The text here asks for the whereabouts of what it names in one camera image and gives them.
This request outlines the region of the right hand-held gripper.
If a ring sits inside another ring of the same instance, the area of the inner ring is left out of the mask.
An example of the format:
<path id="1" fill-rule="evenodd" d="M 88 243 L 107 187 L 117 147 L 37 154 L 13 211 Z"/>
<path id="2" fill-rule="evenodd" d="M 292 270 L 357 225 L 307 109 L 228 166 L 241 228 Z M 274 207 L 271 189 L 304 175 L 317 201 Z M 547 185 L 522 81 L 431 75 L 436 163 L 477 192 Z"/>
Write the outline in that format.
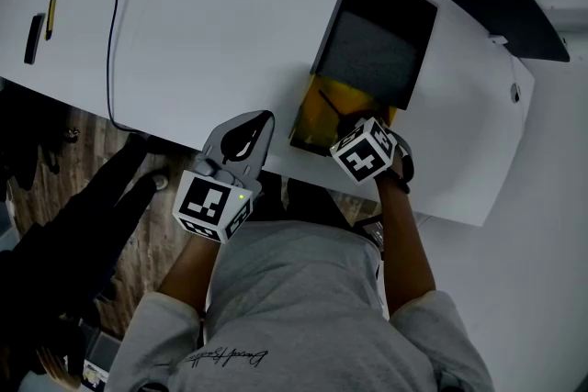
<path id="1" fill-rule="evenodd" d="M 397 185 L 414 176 L 413 153 L 408 142 L 377 118 L 361 118 L 352 130 L 330 148 L 337 164 L 358 185 L 385 173 Z"/>

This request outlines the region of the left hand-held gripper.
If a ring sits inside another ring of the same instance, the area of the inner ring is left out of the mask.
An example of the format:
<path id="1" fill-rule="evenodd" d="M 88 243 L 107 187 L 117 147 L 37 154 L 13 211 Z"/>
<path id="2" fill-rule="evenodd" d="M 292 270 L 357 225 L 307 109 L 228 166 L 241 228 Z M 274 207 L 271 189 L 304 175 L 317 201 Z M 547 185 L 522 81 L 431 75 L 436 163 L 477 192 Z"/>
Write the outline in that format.
<path id="1" fill-rule="evenodd" d="M 274 129 L 269 110 L 243 113 L 217 126 L 193 167 L 181 175 L 172 210 L 178 224 L 208 240 L 228 242 L 253 213 Z"/>

